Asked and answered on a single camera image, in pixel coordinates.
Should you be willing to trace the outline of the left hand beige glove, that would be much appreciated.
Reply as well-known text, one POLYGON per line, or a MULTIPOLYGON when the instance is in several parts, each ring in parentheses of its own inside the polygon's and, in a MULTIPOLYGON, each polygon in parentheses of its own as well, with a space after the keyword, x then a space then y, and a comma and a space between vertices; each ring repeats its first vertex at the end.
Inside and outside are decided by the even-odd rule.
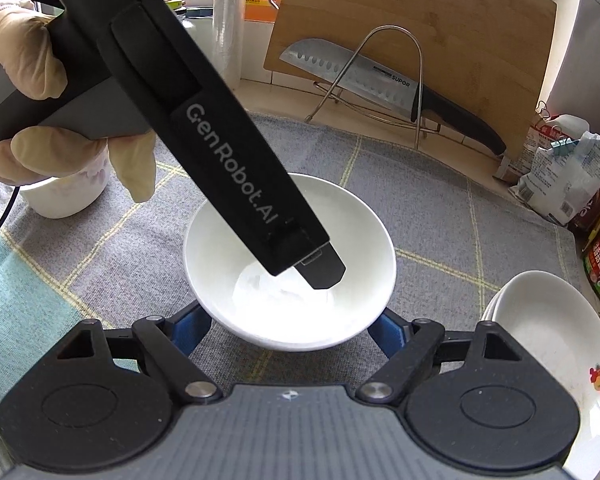
MULTIPOLYGON (((50 17, 23 0, 0 0, 0 66, 30 99, 58 98, 67 87, 62 63, 54 57, 46 29, 50 17)), ((87 140, 58 127, 32 126, 0 141, 0 181, 28 185, 77 174, 107 150, 114 171, 134 202, 155 193, 156 134, 87 140)))

